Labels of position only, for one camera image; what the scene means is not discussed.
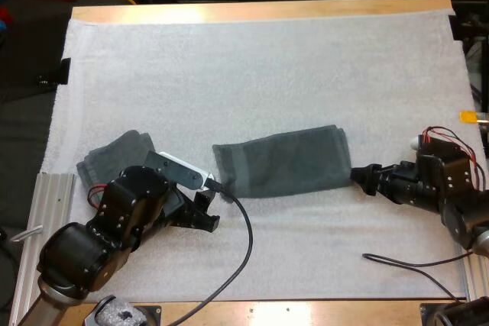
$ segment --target metal clamp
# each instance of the metal clamp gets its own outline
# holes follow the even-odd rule
[[[33,236],[34,234],[42,233],[42,231],[43,231],[43,226],[42,226],[42,224],[40,224],[40,225],[35,226],[34,228],[27,229],[27,230],[15,235],[14,237],[12,237],[10,239],[10,241],[12,243],[22,242],[23,240],[26,240],[27,238],[29,238],[30,236]]]

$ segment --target white towel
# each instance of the white towel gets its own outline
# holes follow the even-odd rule
[[[92,149],[127,130],[147,131],[164,150],[217,173],[213,144],[336,124],[352,166],[415,159],[410,140],[429,125],[454,129],[483,160],[461,44],[449,11],[213,24],[110,25],[71,21],[43,164],[76,172]],[[412,262],[442,260],[455,247],[439,215],[358,187],[275,199],[244,199],[254,252],[219,299],[444,296],[428,279],[363,260],[363,252]],[[166,228],[134,252],[92,300],[199,301],[235,270],[247,233],[234,205],[209,234]],[[71,219],[94,215],[80,181]],[[428,270],[464,295],[458,264]]]

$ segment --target table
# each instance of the table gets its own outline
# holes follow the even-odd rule
[[[309,18],[346,15],[385,15],[451,8],[450,0],[321,0],[228,4],[138,5],[74,8],[72,19],[118,24],[185,24],[273,18]],[[188,325],[361,324],[420,325],[422,300],[352,300],[289,302],[212,302]],[[192,302],[159,303],[164,324],[184,315]],[[61,325],[81,325],[93,305],[69,309]]]

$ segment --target gray towel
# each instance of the gray towel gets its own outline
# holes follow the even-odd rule
[[[349,185],[345,132],[335,125],[214,145],[224,187],[240,198],[267,198]]]
[[[110,144],[91,150],[82,162],[76,164],[83,187],[89,190],[97,183],[116,179],[129,167],[143,165],[148,151],[154,151],[149,134],[130,130]]]

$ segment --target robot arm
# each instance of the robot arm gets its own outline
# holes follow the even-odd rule
[[[71,305],[101,289],[128,260],[153,226],[213,232],[219,216],[206,214],[214,192],[194,201],[155,169],[132,166],[105,188],[96,216],[59,229],[41,253],[41,295],[20,325],[56,325]]]
[[[474,188],[470,157],[459,145],[419,136],[416,162],[351,170],[367,195],[377,192],[396,204],[440,214],[453,240],[489,257],[489,191]]]

